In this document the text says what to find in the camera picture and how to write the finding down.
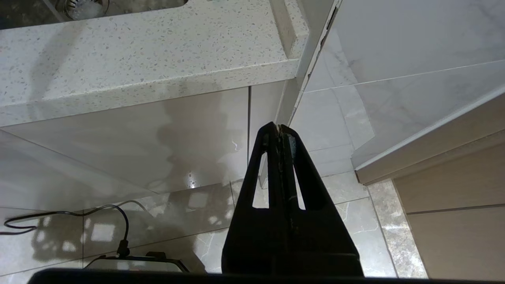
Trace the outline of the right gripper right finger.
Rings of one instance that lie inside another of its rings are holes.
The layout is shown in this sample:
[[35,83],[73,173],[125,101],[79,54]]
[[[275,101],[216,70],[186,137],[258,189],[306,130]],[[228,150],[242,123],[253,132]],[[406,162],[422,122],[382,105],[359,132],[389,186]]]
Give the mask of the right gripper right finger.
[[306,274],[362,277],[359,252],[300,136],[280,125],[289,250]]

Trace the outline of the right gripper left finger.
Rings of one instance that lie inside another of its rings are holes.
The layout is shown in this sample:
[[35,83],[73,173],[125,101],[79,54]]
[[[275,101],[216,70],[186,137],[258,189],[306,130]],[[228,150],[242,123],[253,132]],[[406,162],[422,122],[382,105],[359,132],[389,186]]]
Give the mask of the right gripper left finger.
[[[292,170],[288,168],[292,156],[285,130],[285,125],[273,122],[258,130],[223,247],[223,273],[292,274]],[[254,194],[264,153],[269,170],[269,208],[255,208]]]

